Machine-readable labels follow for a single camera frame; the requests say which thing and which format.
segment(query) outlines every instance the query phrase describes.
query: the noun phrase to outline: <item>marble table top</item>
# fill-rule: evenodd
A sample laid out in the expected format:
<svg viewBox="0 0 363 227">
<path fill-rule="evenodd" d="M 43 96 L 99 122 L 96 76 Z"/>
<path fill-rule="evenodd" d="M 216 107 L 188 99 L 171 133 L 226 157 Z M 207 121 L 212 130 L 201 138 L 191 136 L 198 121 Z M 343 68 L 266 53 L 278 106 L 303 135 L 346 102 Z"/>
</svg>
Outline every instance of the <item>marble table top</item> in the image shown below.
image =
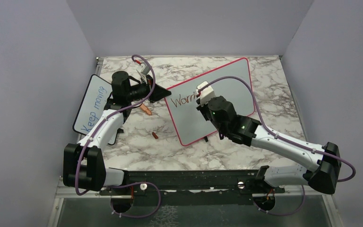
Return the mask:
<svg viewBox="0 0 363 227">
<path fill-rule="evenodd" d="M 239 57 L 147 57 L 164 88 Z M 303 130 L 278 56 L 248 57 L 252 86 L 265 123 L 287 135 L 304 140 Z M 137 64 L 130 57 L 104 59 L 101 77 L 111 82 L 112 74 L 124 70 L 137 77 Z M 106 167 L 126 170 L 225 170 L 258 169 L 264 165 L 287 166 L 295 163 L 268 150 L 219 140 L 217 133 L 189 146 L 177 138 L 165 101 L 145 102 L 152 111 L 148 116 L 134 109 L 123 125 L 116 144 L 104 150 Z M 258 119 L 255 111 L 252 118 Z M 155 132 L 159 139 L 152 136 Z"/>
</svg>

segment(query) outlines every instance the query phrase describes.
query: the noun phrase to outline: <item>wall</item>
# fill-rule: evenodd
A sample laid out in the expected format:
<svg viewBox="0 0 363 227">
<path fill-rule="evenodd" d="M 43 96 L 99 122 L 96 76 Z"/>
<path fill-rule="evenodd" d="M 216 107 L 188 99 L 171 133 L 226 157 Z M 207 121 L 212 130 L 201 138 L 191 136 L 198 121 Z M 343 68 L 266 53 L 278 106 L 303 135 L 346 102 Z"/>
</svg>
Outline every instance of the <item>wall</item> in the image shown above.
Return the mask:
<svg viewBox="0 0 363 227">
<path fill-rule="evenodd" d="M 313 0 L 67 0 L 98 56 L 281 55 Z"/>
<path fill-rule="evenodd" d="M 335 199 L 345 226 L 363 226 L 363 1 L 315 0 L 282 64 L 309 141 L 338 144 L 356 166 Z"/>
<path fill-rule="evenodd" d="M 95 63 L 64 0 L 0 0 L 0 226 L 46 226 Z"/>
</svg>

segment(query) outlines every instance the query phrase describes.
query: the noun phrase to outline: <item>purple cable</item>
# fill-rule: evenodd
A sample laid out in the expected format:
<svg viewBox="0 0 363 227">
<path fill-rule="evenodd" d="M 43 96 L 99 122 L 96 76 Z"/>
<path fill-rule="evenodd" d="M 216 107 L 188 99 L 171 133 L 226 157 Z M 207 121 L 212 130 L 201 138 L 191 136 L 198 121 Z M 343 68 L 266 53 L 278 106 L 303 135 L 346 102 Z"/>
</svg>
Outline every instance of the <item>purple cable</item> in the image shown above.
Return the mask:
<svg viewBox="0 0 363 227">
<path fill-rule="evenodd" d="M 216 82 L 218 82 L 218 81 L 220 81 L 220 80 L 223 80 L 223 79 L 236 79 L 236 80 L 238 80 L 238 81 L 242 82 L 242 83 L 243 83 L 243 84 L 244 84 L 244 85 L 248 88 L 248 90 L 249 90 L 249 91 L 250 91 L 250 93 L 251 93 L 252 100 L 253 100 L 253 102 L 254 102 L 254 104 L 255 104 L 255 108 L 257 109 L 259 119 L 260 119 L 260 121 L 261 121 L 261 123 L 262 123 L 262 127 L 264 127 L 264 129 L 265 129 L 265 130 L 266 130 L 269 134 L 271 134 L 272 136 L 276 136 L 276 133 L 272 132 L 272 131 L 271 131 L 271 130 L 270 130 L 270 129 L 266 126 L 266 124 L 265 124 L 265 122 L 264 122 L 264 119 L 262 118 L 261 111 L 259 110 L 258 103 L 257 103 L 257 100 L 256 100 L 256 98 L 255 98 L 255 96 L 254 96 L 254 93 L 252 92 L 252 90 L 251 90 L 250 86 L 249 86 L 249 85 L 248 85 L 248 84 L 247 84 L 244 80 L 242 80 L 242 79 L 240 79 L 240 78 L 238 78 L 238 77 L 233 77 L 233 76 L 221 77 L 221 78 L 215 79 L 214 81 L 209 82 L 209 83 L 208 83 L 208 84 L 206 84 L 204 87 L 202 87 L 201 89 L 199 89 L 199 90 L 198 90 L 198 92 L 200 93 L 202 90 L 204 90 L 205 88 L 209 87 L 211 84 L 214 84 L 214 83 L 216 83 Z M 289 139 L 287 139 L 287 138 L 284 138 L 284 137 L 281 137 L 281 136 L 278 136 L 277 138 L 278 138 L 278 139 L 281 139 L 281 140 L 283 140 L 283 141 L 285 141 L 285 142 L 287 142 L 287 143 L 290 143 L 290 144 L 292 144 L 292 145 L 294 145 L 294 146 L 297 146 L 297 147 L 299 147 L 299 148 L 302 148 L 302 149 L 304 149 L 304 150 L 308 150 L 308 151 L 313 152 L 312 148 L 306 147 L 306 146 L 304 146 L 304 145 L 301 145 L 301 144 L 299 144 L 299 143 L 296 143 L 296 142 L 294 142 L 294 141 L 291 141 L 291 140 L 289 140 Z M 336 155 L 332 155 L 332 154 L 326 153 L 326 152 L 324 152 L 324 151 L 315 150 L 314 152 L 315 152 L 315 153 L 318 153 L 318 154 L 321 154 L 321 155 L 326 155 L 326 156 L 332 157 L 332 158 L 334 158 L 334 159 L 336 159 L 336 160 L 338 160 L 338 161 L 341 161 L 341 162 L 343 162 L 344 164 L 348 165 L 348 166 L 352 169 L 352 171 L 353 171 L 353 172 L 351 173 L 351 175 L 350 175 L 349 177 L 344 178 L 344 179 L 337 180 L 337 182 L 344 182 L 344 181 L 348 181 L 348 180 L 351 180 L 351 179 L 355 176 L 356 170 L 355 170 L 354 166 L 353 166 L 351 163 L 349 163 L 348 161 L 346 161 L 346 160 L 344 160 L 344 159 L 342 159 L 341 157 L 338 157 L 338 156 L 336 156 Z"/>
<path fill-rule="evenodd" d="M 112 202 L 111 202 L 111 208 L 112 208 L 112 214 L 117 214 L 119 215 L 119 217 L 124 216 L 124 217 L 128 217 L 128 218 L 146 218 L 148 216 L 153 215 L 155 212 L 157 212 L 159 210 L 159 207 L 161 206 L 161 192 L 159 191 L 158 187 L 150 182 L 136 182 L 136 183 L 131 183 L 131 184 L 127 184 L 127 185 L 122 185 L 122 186 L 111 186 L 111 188 L 128 188 L 137 184 L 142 184 L 142 183 L 146 183 L 149 184 L 151 186 L 153 186 L 155 188 L 155 190 L 158 192 L 158 205 L 155 207 L 155 209 L 149 213 L 149 214 L 145 214 L 145 215 L 140 215 L 140 216 L 134 216 L 134 215 L 128 215 L 128 214 L 122 214 L 122 213 L 118 213 L 115 211 L 115 209 L 113 208 Z"/>
<path fill-rule="evenodd" d="M 148 95 L 145 98 L 143 98 L 141 101 L 136 102 L 133 105 L 129 105 L 127 107 L 124 107 L 124 108 L 122 108 L 120 110 L 117 110 L 117 111 L 111 113 L 110 115 L 108 115 L 104 121 L 101 121 L 98 124 L 97 128 L 95 129 L 95 131 L 91 134 L 90 139 L 91 138 L 94 138 L 94 136 L 97 134 L 97 132 L 99 131 L 99 129 L 102 127 L 102 125 L 107 121 L 107 119 L 109 119 L 110 117 L 114 116 L 117 113 L 120 113 L 122 111 L 125 111 L 127 109 L 130 109 L 130 108 L 133 108 L 133 107 L 135 107 L 137 105 L 142 104 L 145 100 L 147 100 L 150 97 L 150 95 L 154 91 L 154 88 L 155 88 L 155 73 L 154 73 L 154 70 L 152 69 L 152 66 L 148 63 L 148 61 L 145 58 L 143 58 L 143 57 L 141 57 L 140 55 L 137 55 L 137 54 L 134 54 L 134 55 L 131 56 L 131 59 L 134 62 L 136 62 L 136 60 L 134 59 L 135 57 L 138 57 L 141 60 L 143 60 L 143 62 L 145 62 L 145 64 L 147 64 L 147 66 L 149 67 L 149 70 L 152 72 L 153 82 L 152 82 L 151 90 L 149 91 Z M 78 157 L 77 168 L 76 168 L 76 179 L 75 179 L 75 182 L 74 182 L 74 188 L 76 189 L 76 194 L 77 195 L 84 195 L 85 193 L 87 193 L 89 191 L 89 190 L 85 190 L 84 192 L 80 192 L 78 190 L 78 176 L 80 174 L 81 161 L 83 160 L 84 152 L 86 151 L 86 149 L 87 149 L 87 147 L 88 147 L 88 145 L 90 143 L 90 139 L 87 140 L 86 144 L 84 145 L 83 149 L 81 150 L 80 157 Z"/>
<path fill-rule="evenodd" d="M 254 206 L 256 206 L 259 211 L 264 212 L 266 214 L 273 215 L 273 216 L 289 216 L 289 215 L 295 214 L 295 213 L 299 212 L 301 210 L 301 208 L 303 208 L 303 205 L 305 203 L 305 190 L 304 190 L 304 186 L 301 185 L 301 187 L 302 187 L 302 201 L 301 201 L 300 206 L 297 209 L 295 209 L 295 211 L 292 211 L 292 212 L 289 212 L 289 213 L 286 213 L 286 214 L 276 214 L 276 213 L 272 213 L 272 212 L 269 212 L 267 210 L 263 210 L 263 209 L 259 208 L 259 206 L 256 203 L 254 203 Z"/>
</svg>

